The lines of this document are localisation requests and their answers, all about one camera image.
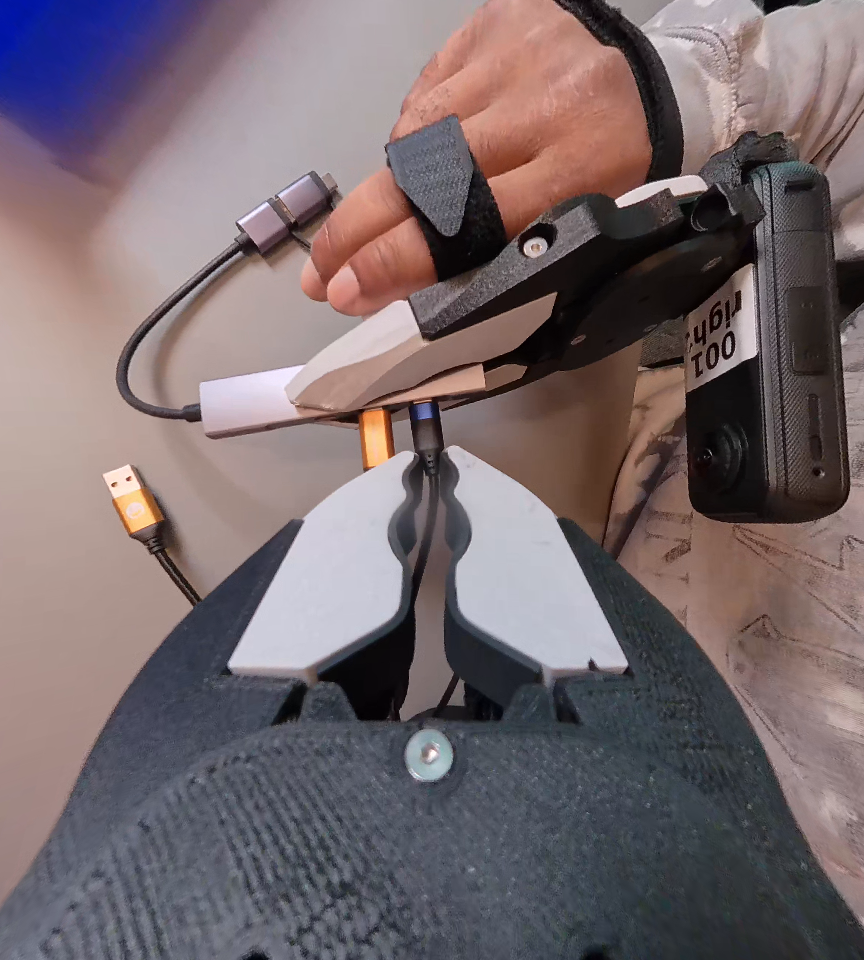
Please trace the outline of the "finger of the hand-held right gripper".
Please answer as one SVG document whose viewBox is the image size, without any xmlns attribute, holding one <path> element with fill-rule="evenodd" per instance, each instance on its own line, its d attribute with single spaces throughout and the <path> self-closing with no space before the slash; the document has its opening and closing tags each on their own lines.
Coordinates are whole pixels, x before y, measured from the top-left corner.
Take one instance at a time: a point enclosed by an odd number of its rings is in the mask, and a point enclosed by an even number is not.
<svg viewBox="0 0 864 960">
<path fill-rule="evenodd" d="M 396 301 L 313 357 L 285 388 L 295 406 L 353 411 L 449 370 L 482 363 L 521 345 L 550 318 L 556 293 L 426 340 L 413 307 Z"/>
<path fill-rule="evenodd" d="M 526 369 L 525 365 L 516 363 L 501 363 L 494 368 L 486 368 L 485 364 L 456 367 L 410 389 L 386 393 L 368 401 L 357 400 L 350 407 L 335 412 L 328 411 L 325 414 L 345 415 L 381 406 L 449 399 L 487 392 L 522 379 Z"/>
</svg>

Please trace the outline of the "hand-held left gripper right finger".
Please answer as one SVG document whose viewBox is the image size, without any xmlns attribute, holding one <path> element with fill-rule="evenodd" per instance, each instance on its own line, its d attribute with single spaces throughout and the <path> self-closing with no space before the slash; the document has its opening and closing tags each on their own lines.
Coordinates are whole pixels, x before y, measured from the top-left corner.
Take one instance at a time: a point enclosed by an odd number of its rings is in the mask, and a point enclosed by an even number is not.
<svg viewBox="0 0 864 960">
<path fill-rule="evenodd" d="M 517 690 L 629 668 L 554 512 L 458 446 L 445 450 L 445 654 L 502 709 Z"/>
</svg>

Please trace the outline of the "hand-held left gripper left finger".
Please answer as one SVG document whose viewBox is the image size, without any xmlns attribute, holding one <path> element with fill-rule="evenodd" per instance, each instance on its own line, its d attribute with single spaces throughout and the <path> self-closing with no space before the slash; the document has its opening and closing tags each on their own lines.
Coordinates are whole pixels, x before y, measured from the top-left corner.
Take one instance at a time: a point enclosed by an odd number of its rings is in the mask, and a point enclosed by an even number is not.
<svg viewBox="0 0 864 960">
<path fill-rule="evenodd" d="M 414 655 L 414 454 L 341 486 L 301 522 L 228 663 L 387 706 Z"/>
</svg>

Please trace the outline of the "blue storage bin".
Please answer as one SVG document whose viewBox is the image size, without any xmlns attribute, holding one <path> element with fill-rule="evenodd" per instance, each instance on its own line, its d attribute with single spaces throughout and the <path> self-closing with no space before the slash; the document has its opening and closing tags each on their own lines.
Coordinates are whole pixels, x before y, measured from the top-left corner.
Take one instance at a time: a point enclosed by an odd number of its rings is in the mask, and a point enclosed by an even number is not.
<svg viewBox="0 0 864 960">
<path fill-rule="evenodd" d="M 139 103 L 211 5 L 0 1 L 0 169 L 123 181 Z"/>
</svg>

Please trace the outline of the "person's right forearm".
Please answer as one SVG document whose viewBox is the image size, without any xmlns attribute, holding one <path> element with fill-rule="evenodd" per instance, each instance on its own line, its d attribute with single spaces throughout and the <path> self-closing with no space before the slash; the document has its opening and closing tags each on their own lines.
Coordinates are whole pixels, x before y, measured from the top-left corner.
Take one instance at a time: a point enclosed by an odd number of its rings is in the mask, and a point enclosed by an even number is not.
<svg viewBox="0 0 864 960">
<path fill-rule="evenodd" d="M 678 1 L 644 27 L 678 103 L 684 175 L 742 134 L 782 132 L 826 174 L 836 257 L 864 265 L 864 2 L 763 13 Z"/>
</svg>

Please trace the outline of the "person's right hand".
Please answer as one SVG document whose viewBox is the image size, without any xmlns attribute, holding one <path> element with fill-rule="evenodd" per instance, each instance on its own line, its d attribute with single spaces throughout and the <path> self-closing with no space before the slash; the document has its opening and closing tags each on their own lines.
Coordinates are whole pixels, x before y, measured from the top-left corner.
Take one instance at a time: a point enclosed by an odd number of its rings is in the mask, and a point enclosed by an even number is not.
<svg viewBox="0 0 864 960">
<path fill-rule="evenodd" d="M 652 144 L 625 56 L 551 1 L 481 6 L 429 61 L 390 140 L 455 115 L 507 239 L 582 194 L 642 186 Z M 301 272 L 308 298 L 366 317 L 437 281 L 423 233 L 387 166 L 344 197 Z"/>
</svg>

